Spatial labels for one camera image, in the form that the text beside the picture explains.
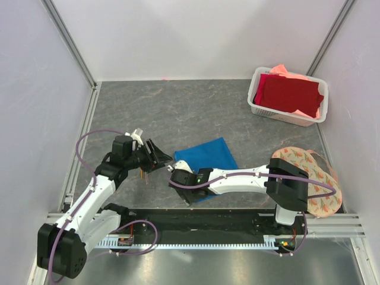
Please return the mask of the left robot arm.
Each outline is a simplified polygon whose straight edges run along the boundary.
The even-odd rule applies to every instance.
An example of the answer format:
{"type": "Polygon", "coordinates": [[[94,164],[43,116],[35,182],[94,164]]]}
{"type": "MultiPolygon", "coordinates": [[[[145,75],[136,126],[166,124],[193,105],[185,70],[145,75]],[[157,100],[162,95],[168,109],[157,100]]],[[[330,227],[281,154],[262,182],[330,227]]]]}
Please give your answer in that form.
{"type": "Polygon", "coordinates": [[[37,266],[48,273],[76,278],[92,249],[109,233],[125,233],[130,219],[125,207],[102,208],[119,188],[130,170],[150,173],[172,158],[152,140],[118,135],[112,149],[96,167],[90,184],[73,206],[54,224],[45,223],[37,233],[37,266]]]}

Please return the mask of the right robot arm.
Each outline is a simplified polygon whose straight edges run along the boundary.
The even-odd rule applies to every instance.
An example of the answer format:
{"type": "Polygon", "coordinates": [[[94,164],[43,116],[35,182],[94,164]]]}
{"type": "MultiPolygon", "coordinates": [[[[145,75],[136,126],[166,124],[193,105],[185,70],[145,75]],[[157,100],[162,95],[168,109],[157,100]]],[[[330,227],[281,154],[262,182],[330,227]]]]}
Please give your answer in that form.
{"type": "Polygon", "coordinates": [[[307,210],[308,178],[306,171],[277,158],[250,169],[202,168],[197,173],[181,160],[170,173],[169,186],[187,205],[231,193],[265,194],[276,203],[273,229],[283,234],[293,227],[296,214],[307,210]]]}

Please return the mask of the blue cloth napkin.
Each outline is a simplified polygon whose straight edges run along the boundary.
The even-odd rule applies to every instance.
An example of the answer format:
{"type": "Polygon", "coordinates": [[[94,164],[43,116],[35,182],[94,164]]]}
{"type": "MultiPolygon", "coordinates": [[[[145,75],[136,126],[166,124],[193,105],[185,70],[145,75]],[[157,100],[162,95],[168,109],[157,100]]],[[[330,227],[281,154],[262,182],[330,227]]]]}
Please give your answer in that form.
{"type": "MultiPolygon", "coordinates": [[[[184,160],[191,170],[197,175],[201,169],[224,169],[235,170],[238,168],[224,138],[205,142],[186,150],[175,151],[175,160],[184,160]]],[[[208,179],[208,172],[204,172],[205,177],[197,176],[196,184],[205,183],[208,179]]]]}

